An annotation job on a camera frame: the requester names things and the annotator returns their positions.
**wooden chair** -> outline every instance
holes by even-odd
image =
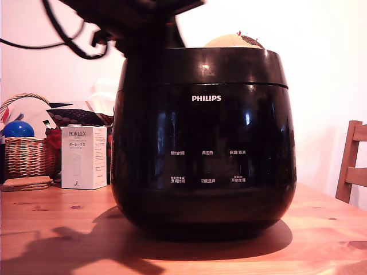
[[[367,168],[356,168],[358,146],[367,142],[367,124],[349,121],[336,198],[349,203],[352,185],[367,187]]]

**philips logo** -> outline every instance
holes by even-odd
[[[221,101],[221,96],[192,96],[192,101]]]

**patterned fabric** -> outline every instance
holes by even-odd
[[[65,127],[69,124],[109,126],[114,121],[113,116],[80,109],[49,109],[47,112],[58,127]]]

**wooden table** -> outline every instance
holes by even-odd
[[[1,193],[1,275],[367,274],[367,213],[298,185],[257,239],[159,242],[141,235],[98,190]]]

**white box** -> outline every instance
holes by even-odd
[[[97,189],[107,185],[107,128],[61,127],[61,188]]]

